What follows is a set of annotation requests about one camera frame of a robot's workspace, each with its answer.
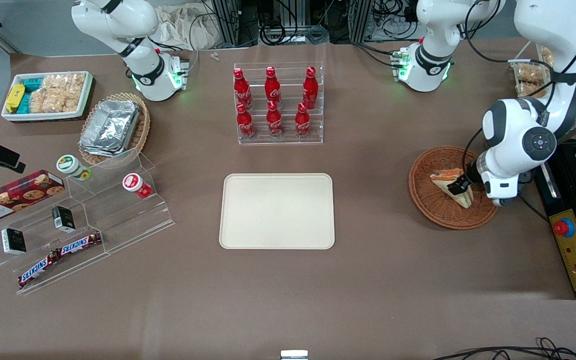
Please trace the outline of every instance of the white cloth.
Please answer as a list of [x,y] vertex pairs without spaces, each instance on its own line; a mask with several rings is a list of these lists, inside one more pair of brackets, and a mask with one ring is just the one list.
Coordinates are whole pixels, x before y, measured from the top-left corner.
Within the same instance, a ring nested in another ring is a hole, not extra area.
[[[206,5],[214,9],[209,0]],[[206,50],[224,42],[218,29],[217,16],[201,2],[179,5],[159,5],[155,11],[159,19],[157,43],[178,46],[188,50]]]

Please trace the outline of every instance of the black box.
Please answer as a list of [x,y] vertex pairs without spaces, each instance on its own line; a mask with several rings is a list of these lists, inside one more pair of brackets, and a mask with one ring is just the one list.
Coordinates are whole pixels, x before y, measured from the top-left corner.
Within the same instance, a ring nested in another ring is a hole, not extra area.
[[24,234],[13,228],[4,228],[1,231],[1,241],[4,246],[4,253],[12,255],[22,255],[26,253],[26,242]]
[[52,208],[52,219],[54,227],[65,233],[72,233],[75,231],[75,221],[73,220],[73,212],[65,207],[55,206]]

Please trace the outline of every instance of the yellow control panel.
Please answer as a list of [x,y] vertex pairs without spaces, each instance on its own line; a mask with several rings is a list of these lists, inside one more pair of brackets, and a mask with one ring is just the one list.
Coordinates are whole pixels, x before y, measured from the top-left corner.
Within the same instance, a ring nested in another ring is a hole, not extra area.
[[561,258],[566,264],[570,282],[576,291],[576,217],[571,209],[550,217],[550,223],[555,233],[555,239],[561,252]]

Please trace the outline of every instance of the aluminum foil container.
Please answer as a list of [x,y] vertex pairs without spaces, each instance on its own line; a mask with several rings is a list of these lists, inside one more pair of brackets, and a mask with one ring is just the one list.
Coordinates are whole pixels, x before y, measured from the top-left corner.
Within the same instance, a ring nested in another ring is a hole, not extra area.
[[112,157],[126,150],[137,126],[139,105],[105,100],[94,110],[78,145],[94,155]]

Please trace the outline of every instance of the snickers bar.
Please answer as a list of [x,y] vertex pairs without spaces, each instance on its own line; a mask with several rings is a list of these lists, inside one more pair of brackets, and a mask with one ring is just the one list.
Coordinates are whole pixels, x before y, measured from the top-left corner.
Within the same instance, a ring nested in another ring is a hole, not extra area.
[[62,248],[57,248],[55,251],[59,256],[59,259],[61,259],[65,255],[75,253],[99,242],[101,242],[101,234],[99,232],[95,232],[94,234],[90,234],[86,237],[83,237],[82,239],[78,239],[73,243],[69,243]]
[[57,260],[59,260],[59,253],[57,253],[57,251],[50,251],[48,256],[41,259],[37,264],[19,276],[19,290],[22,290],[25,285],[30,283],[33,279],[36,279],[37,276],[46,269],[50,268],[50,266]]

